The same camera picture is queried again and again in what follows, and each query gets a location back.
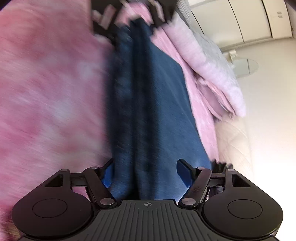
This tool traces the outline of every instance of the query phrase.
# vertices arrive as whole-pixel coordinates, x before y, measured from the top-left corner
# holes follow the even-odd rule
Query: blue garment
[[[181,66],[150,41],[143,19],[122,27],[113,59],[112,98],[116,199],[179,200],[187,190],[177,174],[182,158],[211,167],[199,138]]]

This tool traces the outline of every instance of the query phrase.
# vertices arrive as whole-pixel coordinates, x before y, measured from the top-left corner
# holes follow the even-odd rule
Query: pink fluffy blanket
[[[112,51],[90,32],[89,1],[13,0],[0,11],[0,240],[10,210],[62,168],[111,156],[105,128]]]

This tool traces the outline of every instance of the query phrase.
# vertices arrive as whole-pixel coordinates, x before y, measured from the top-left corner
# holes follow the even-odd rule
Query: black object
[[[21,241],[277,240],[281,207],[240,173],[195,169],[182,159],[177,172],[186,185],[193,181],[179,204],[117,203],[106,188],[112,179],[112,160],[83,173],[62,169],[16,203],[12,220]],[[72,192],[74,186],[85,187],[90,201]],[[209,189],[221,186],[224,192],[207,200]]]
[[[158,0],[158,2],[162,6],[165,21],[163,22],[158,17],[155,5],[149,1],[148,7],[149,7],[149,11],[151,13],[152,20],[153,20],[153,26],[152,26],[153,28],[154,27],[158,28],[162,24],[170,21],[173,17],[174,11],[177,6],[177,0]],[[102,15],[104,14],[104,10],[108,5],[112,5],[116,9],[116,12],[112,17],[112,20],[110,22],[108,29],[104,29],[95,21],[93,21],[93,29],[94,29],[95,33],[100,34],[100,35],[104,35],[107,38],[109,38],[112,42],[114,42],[115,33],[116,33],[116,29],[117,29],[117,26],[114,24],[114,22],[118,16],[122,6],[123,6],[122,3],[120,2],[120,0],[104,0],[104,1],[91,0],[91,9],[98,11]]]

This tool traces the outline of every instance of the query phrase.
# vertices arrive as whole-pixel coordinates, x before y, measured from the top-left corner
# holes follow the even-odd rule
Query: blue fabric
[[[150,41],[143,19],[118,32],[113,76],[116,199],[179,200],[187,190],[177,160],[211,167],[191,112],[182,68]]]

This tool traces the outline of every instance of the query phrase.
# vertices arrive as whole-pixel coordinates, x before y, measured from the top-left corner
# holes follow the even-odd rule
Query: triangular cutout
[[[54,179],[52,179],[48,184],[45,185],[46,188],[61,187],[63,186],[63,175],[58,174]]]
[[[232,175],[232,185],[237,188],[249,188],[251,187],[246,181],[239,177],[237,174]]]

